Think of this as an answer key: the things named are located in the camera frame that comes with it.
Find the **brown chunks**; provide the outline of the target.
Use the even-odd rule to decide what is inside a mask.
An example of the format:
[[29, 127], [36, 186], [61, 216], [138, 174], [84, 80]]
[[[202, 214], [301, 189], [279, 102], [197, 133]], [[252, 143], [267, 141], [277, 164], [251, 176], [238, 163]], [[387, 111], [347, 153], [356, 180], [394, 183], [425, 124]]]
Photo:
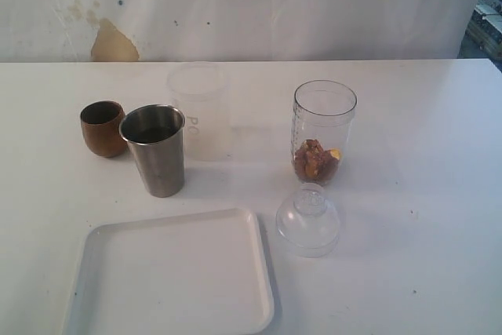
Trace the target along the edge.
[[338, 170], [340, 150], [324, 149], [317, 139], [306, 139], [293, 154], [296, 176], [305, 183], [328, 184]]

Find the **stainless steel tumbler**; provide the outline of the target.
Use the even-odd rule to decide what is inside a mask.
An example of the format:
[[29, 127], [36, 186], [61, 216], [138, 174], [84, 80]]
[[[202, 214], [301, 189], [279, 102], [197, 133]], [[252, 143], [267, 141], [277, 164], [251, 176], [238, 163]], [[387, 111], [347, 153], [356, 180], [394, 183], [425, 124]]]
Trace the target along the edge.
[[166, 104], [139, 107], [121, 120], [119, 133], [154, 197], [175, 195], [184, 186], [184, 124], [182, 112]]

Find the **brown wooden cup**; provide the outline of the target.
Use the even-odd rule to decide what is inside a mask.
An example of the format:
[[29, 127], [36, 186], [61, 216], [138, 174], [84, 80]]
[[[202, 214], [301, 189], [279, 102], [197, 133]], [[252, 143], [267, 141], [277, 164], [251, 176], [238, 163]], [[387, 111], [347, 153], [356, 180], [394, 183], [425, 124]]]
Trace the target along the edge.
[[122, 106], [112, 100], [98, 101], [83, 108], [80, 123], [87, 148], [104, 158], [121, 155], [127, 148], [119, 133], [124, 117]]

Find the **clear plastic shaker cup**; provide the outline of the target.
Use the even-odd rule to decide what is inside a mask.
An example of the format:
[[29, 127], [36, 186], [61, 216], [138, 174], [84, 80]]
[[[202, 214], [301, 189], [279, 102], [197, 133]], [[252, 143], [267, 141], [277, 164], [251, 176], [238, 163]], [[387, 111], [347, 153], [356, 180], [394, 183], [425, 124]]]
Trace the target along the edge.
[[342, 158], [358, 103], [348, 86], [330, 80], [313, 80], [301, 84], [293, 95], [291, 161], [306, 139], [317, 139], [324, 149], [338, 149]]

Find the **clear dome shaker lid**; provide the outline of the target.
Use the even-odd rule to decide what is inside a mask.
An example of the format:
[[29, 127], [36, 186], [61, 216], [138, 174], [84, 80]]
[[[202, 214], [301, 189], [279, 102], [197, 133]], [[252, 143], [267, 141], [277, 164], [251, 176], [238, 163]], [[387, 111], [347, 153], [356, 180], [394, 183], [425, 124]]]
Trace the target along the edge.
[[324, 257], [338, 243], [341, 222], [324, 188], [305, 183], [279, 206], [275, 227], [291, 253], [301, 257]]

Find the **translucent white plastic container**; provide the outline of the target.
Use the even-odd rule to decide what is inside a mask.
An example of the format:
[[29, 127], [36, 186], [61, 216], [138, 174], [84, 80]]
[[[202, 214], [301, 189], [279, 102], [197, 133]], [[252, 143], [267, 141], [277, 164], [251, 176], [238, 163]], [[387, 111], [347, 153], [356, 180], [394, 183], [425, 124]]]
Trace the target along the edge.
[[184, 114], [184, 148], [188, 157], [218, 161], [231, 149], [227, 77], [219, 65], [190, 62], [167, 78], [175, 107]]

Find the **white square plastic tray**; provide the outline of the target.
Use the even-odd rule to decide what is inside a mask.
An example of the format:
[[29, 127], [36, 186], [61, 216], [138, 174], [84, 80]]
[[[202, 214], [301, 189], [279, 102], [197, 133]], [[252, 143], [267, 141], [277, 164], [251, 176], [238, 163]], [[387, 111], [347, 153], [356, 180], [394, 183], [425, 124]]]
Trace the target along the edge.
[[247, 209], [106, 224], [83, 247], [66, 334], [255, 334], [275, 302]]

